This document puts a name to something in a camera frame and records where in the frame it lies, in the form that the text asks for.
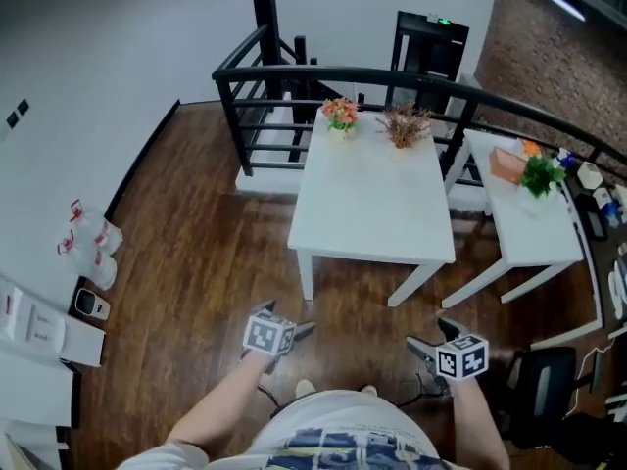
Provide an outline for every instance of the white table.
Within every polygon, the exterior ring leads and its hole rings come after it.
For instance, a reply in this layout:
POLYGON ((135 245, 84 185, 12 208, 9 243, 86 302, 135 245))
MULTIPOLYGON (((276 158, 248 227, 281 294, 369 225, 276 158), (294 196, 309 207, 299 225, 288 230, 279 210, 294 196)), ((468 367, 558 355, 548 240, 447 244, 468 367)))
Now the white table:
POLYGON ((539 217, 534 218, 518 203, 517 187, 492 175, 490 152, 496 146, 514 152, 515 140, 468 129, 464 134, 464 143, 447 175, 447 191, 461 177, 463 166, 472 154, 488 197, 487 212, 494 216, 502 258, 443 299, 443 308, 457 305, 514 267, 547 266, 524 284, 502 295, 501 303, 508 303, 583 258, 566 200, 561 195, 539 217))
POLYGON ((328 121, 317 113, 288 239, 306 300, 314 298, 312 256, 420 265, 388 306, 455 261, 433 138, 397 150, 380 117, 360 113, 358 134, 343 140, 328 133, 328 121))

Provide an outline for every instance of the white t-shirt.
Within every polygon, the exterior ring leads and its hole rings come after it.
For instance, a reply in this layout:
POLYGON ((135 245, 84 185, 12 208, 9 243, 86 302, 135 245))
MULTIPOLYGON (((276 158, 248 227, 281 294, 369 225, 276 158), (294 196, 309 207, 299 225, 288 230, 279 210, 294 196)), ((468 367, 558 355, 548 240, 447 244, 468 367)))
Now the white t-shirt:
POLYGON ((288 405, 239 456, 212 463, 200 449, 167 444, 119 470, 454 469, 409 417, 387 400, 329 391, 288 405))

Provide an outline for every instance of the pink flower bouquet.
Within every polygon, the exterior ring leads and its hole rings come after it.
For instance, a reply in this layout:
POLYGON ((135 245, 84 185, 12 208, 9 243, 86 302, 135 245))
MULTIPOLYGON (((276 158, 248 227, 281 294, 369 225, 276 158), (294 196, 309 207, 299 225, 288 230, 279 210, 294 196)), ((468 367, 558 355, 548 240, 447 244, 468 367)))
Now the pink flower bouquet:
POLYGON ((346 99, 326 100, 322 113, 329 119, 329 128, 348 132, 357 123, 357 103, 346 99))

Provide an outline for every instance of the white bottle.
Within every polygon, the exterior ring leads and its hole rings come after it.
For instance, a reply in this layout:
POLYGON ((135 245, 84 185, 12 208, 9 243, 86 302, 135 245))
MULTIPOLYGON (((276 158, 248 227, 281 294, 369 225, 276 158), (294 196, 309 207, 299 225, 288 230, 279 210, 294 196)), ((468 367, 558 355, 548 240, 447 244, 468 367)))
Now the white bottle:
POLYGON ((79 241, 91 240, 109 255, 118 249, 122 241, 119 228, 107 221, 98 211, 84 208, 80 200, 73 201, 70 208, 72 209, 70 223, 79 241))
POLYGON ((118 264, 93 242, 77 242, 70 230, 70 238, 57 246, 57 253, 67 255, 74 272, 88 278, 103 291, 114 285, 118 264))

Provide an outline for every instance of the lamp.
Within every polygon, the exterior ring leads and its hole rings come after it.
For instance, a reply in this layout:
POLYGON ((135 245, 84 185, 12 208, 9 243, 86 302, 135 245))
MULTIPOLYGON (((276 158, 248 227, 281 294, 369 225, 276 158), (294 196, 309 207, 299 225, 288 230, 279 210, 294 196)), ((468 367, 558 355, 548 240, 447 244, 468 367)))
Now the lamp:
POLYGON ((571 16, 574 16, 579 21, 585 21, 586 17, 581 12, 581 4, 579 0, 551 0, 566 11, 571 16))

